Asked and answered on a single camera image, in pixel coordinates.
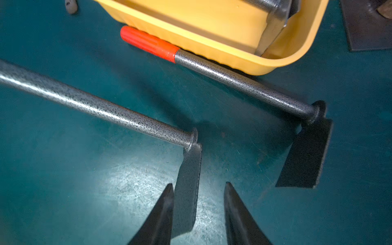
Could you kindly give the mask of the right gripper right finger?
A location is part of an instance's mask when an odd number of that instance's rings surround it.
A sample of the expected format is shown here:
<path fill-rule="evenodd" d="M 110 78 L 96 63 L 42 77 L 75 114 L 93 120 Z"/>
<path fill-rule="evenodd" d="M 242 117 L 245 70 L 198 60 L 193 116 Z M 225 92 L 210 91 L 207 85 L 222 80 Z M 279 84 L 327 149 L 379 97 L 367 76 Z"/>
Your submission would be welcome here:
<path fill-rule="evenodd" d="M 262 232 L 237 191 L 230 182 L 224 190 L 224 210 L 227 244 L 270 245 L 271 241 Z"/>

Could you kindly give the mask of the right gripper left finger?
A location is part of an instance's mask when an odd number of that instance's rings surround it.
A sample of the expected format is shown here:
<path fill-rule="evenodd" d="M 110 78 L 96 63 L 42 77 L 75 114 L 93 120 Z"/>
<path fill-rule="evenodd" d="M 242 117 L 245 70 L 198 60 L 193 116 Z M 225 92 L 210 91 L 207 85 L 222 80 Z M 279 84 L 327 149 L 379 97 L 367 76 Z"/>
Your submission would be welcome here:
<path fill-rule="evenodd" d="M 173 226 L 174 189 L 168 184 L 130 245 L 169 245 Z"/>

